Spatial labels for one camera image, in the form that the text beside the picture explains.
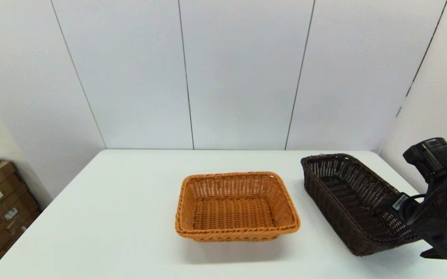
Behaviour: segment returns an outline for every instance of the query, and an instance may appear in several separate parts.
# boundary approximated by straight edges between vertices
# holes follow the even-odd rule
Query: rectangular basket
[[[196,241],[266,241],[299,229],[282,179],[272,172],[191,175],[182,182],[175,229]]]
[[[373,213],[399,191],[347,154],[301,159],[304,188],[344,244],[356,256],[370,255],[419,240],[388,213]]]

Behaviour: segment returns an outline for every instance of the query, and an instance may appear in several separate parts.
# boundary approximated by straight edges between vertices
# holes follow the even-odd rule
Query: basket rim
[[[363,170],[369,172],[371,175],[374,176],[375,179],[377,179],[379,182],[383,183],[385,186],[389,187],[395,194],[399,193],[399,191],[394,186],[392,186],[391,184],[386,182],[383,178],[381,178],[377,173],[375,173],[373,170],[371,170],[369,167],[367,167],[365,164],[363,164],[360,160],[358,160],[357,158],[355,158],[349,154],[345,154],[345,153],[320,154],[320,155],[309,156],[309,157],[305,157],[305,158],[301,159],[301,165],[303,166],[303,170],[309,174],[310,179],[313,179],[316,183],[318,183],[324,187],[324,189],[328,193],[328,199],[332,203],[335,203],[335,205],[341,209],[341,214],[347,218],[347,220],[349,221],[348,222],[349,226],[353,230],[358,232],[358,233],[356,233],[356,237],[364,239],[365,242],[370,241],[370,242],[376,242],[378,244],[402,242],[401,241],[402,239],[415,238],[415,237],[411,237],[411,235],[412,235],[411,233],[408,236],[384,238],[384,239],[374,237],[373,235],[370,235],[369,233],[367,233],[367,231],[363,227],[361,227],[360,224],[358,224],[358,221],[351,215],[351,213],[344,207],[344,205],[342,205],[342,203],[340,203],[337,200],[337,198],[330,191],[330,189],[325,187],[325,184],[323,183],[323,181],[321,181],[319,179],[319,177],[313,172],[313,170],[310,169],[309,166],[307,165],[307,161],[315,160],[315,159],[328,159],[329,157],[347,157],[350,160],[354,160],[354,162],[356,162],[361,168],[363,168]]]
[[[278,188],[281,192],[285,194],[285,199],[287,201],[287,206],[291,210],[292,220],[293,223],[289,226],[275,226],[275,227],[249,227],[249,228],[229,228],[229,229],[191,229],[187,230],[182,228],[181,225],[181,217],[182,217],[182,205],[184,203],[183,197],[185,194],[185,191],[187,190],[187,185],[191,180],[195,179],[219,179],[222,177],[248,177],[248,176],[256,176],[256,177],[262,177],[262,176],[269,176],[272,179],[275,179],[278,181]],[[216,173],[216,174],[197,174],[197,175],[190,175],[186,177],[182,182],[181,187],[181,194],[179,195],[179,205],[177,206],[177,214],[175,216],[175,229],[177,233],[181,236],[203,236],[206,234],[213,234],[213,233],[256,233],[256,232],[273,232],[276,231],[277,235],[282,233],[294,233],[299,230],[299,227],[301,225],[301,221],[299,220],[299,215],[296,211],[296,207],[294,206],[294,203],[292,202],[291,195],[287,191],[287,188],[285,187],[285,184],[280,178],[280,176],[277,173],[271,172],[271,171],[253,171],[253,172],[231,172],[231,173]]]

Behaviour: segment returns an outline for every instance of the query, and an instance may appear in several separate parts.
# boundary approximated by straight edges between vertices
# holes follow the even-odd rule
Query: orange wicker basket
[[[282,179],[272,172],[191,175],[175,217],[180,236],[196,241],[266,241],[299,229]]]

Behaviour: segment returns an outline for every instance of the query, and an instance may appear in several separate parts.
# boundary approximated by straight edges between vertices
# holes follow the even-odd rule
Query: wicker basket
[[[419,238],[377,206],[398,191],[347,154],[301,159],[304,187],[344,244],[356,256],[370,255]]]
[[[184,179],[175,229],[196,241],[266,241],[299,229],[296,208],[272,172]]]

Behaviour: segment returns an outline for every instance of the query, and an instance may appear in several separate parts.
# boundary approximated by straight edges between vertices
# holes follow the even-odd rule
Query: black cable
[[[417,198],[424,198],[424,197],[425,197],[425,194],[419,194],[419,195],[410,196],[409,198],[407,198],[406,200],[404,200],[401,203],[401,205],[399,206],[399,208],[401,209],[401,210],[399,210],[399,219],[401,219],[401,221],[403,223],[406,222],[406,218],[404,216],[404,208],[406,207],[406,203],[408,203],[409,201],[414,201]]]
[[[430,193],[425,200],[423,200],[423,202],[420,204],[420,206],[418,206],[418,208],[416,208],[415,212],[413,213],[413,215],[411,215],[411,217],[409,217],[409,219],[404,223],[405,225],[411,225],[413,224],[422,214],[423,212],[427,209],[427,207],[430,205],[430,203],[439,195],[441,194],[443,191],[447,190],[447,180],[445,180],[445,182],[443,182],[439,187],[437,187],[437,189],[435,189],[434,192]]]

